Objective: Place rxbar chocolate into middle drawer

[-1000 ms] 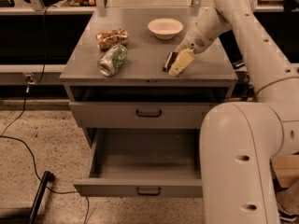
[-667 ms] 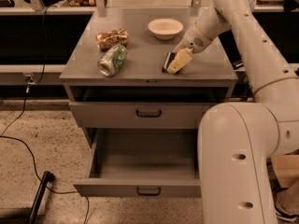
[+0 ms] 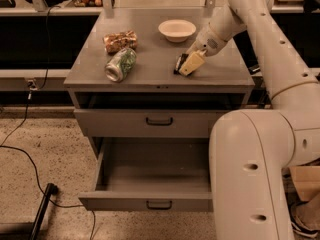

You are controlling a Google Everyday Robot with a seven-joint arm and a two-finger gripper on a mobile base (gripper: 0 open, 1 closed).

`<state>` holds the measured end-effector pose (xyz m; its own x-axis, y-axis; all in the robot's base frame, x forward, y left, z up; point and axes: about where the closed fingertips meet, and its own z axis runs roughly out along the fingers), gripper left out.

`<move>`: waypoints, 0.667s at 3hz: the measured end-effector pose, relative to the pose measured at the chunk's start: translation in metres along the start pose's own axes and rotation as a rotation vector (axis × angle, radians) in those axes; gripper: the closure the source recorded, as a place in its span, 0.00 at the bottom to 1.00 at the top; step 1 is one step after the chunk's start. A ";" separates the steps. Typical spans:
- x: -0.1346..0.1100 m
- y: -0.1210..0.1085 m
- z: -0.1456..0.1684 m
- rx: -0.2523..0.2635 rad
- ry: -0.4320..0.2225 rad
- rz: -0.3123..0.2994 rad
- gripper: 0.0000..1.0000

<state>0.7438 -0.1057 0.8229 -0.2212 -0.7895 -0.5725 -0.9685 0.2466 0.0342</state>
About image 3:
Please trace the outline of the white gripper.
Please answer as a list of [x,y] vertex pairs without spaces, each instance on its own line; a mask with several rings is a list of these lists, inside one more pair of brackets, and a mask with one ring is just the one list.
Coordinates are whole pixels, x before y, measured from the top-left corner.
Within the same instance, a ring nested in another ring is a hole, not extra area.
[[183,54],[180,60],[178,73],[188,76],[205,63],[205,56],[218,54],[227,42],[221,39],[210,24],[202,28],[193,44]]

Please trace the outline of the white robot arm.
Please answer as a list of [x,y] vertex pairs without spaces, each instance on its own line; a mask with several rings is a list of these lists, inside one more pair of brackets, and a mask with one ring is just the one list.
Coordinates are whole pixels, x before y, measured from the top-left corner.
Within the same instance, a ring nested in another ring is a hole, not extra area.
[[247,31],[271,101],[212,128],[209,168],[217,240],[295,240],[283,169],[319,157],[320,83],[273,20],[273,0],[228,0],[187,50],[213,56]]

